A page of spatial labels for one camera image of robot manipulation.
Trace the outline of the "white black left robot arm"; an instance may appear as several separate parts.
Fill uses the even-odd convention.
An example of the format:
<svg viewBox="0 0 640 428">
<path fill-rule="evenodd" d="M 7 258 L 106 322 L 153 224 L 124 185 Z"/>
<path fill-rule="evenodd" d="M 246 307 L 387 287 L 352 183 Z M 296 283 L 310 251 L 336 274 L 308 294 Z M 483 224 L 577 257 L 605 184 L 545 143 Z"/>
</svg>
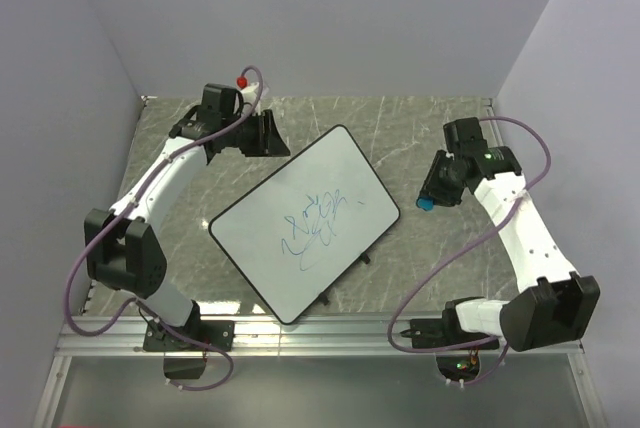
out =
<svg viewBox="0 0 640 428">
<path fill-rule="evenodd" d="M 200 307 L 167 279 L 157 233 L 184 189 L 225 149 L 246 157 L 289 156 L 272 111 L 260 107 L 263 91 L 263 83 L 244 76 L 234 87 L 207 84 L 128 194 L 108 210 L 92 210 L 84 222 L 89 277 L 130 294 L 180 350 L 204 341 Z"/>
</svg>

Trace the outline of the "blue bone-shaped whiteboard eraser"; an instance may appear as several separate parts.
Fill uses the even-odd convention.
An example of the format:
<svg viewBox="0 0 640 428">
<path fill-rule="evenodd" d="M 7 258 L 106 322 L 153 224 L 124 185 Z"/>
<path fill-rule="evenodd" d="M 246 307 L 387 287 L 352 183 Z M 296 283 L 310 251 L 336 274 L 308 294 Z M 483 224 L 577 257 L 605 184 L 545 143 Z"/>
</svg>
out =
<svg viewBox="0 0 640 428">
<path fill-rule="evenodd" d="M 419 197 L 416 206 L 423 211 L 429 212 L 434 209 L 435 203 L 431 197 Z"/>
</svg>

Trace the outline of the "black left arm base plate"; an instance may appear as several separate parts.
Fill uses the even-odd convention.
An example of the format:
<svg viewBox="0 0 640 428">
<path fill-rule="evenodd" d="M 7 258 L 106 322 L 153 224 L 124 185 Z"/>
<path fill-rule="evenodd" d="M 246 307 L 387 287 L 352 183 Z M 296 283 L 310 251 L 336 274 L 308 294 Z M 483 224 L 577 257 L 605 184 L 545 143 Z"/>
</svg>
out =
<svg viewBox="0 0 640 428">
<path fill-rule="evenodd" d="M 210 345 L 228 352 L 234 339 L 235 323 L 231 320 L 204 320 L 193 327 L 167 329 L 163 324 L 150 321 L 147 324 L 144 352 L 179 352 L 202 350 Z"/>
</svg>

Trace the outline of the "white whiteboard black frame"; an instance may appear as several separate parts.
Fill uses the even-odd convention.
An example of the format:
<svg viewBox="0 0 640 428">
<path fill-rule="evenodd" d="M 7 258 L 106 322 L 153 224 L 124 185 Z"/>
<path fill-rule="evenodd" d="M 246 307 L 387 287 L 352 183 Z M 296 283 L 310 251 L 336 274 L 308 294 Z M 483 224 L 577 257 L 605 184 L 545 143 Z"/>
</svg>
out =
<svg viewBox="0 0 640 428">
<path fill-rule="evenodd" d="M 400 217 L 354 136 L 336 125 L 213 218 L 209 233 L 290 325 Z"/>
</svg>

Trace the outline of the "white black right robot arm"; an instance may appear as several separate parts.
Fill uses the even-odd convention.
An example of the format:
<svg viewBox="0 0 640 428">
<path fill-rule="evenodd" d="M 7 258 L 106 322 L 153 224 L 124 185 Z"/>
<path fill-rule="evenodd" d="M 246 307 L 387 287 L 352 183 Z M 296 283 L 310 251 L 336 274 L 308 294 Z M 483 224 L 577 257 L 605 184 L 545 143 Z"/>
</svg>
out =
<svg viewBox="0 0 640 428">
<path fill-rule="evenodd" d="M 581 339 L 600 297 L 592 276 L 581 276 L 552 238 L 530 196 L 512 150 L 492 147 L 476 117 L 443 127 L 416 204 L 423 210 L 454 207 L 464 193 L 481 204 L 514 269 L 518 294 L 510 301 L 466 298 L 446 304 L 444 341 L 466 346 L 476 335 L 501 338 L 523 352 Z"/>
</svg>

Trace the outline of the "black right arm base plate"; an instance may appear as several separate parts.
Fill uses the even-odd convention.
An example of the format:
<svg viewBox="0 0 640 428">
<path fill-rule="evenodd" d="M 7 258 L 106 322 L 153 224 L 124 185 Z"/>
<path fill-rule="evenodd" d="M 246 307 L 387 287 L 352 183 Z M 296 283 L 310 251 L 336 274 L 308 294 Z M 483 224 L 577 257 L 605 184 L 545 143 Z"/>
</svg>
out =
<svg viewBox="0 0 640 428">
<path fill-rule="evenodd" d="M 455 323 L 435 318 L 411 319 L 409 328 L 402 331 L 401 335 L 410 339 L 415 349 L 434 349 L 470 342 L 474 342 L 472 349 L 497 350 L 500 347 L 499 341 L 489 335 L 463 332 Z"/>
</svg>

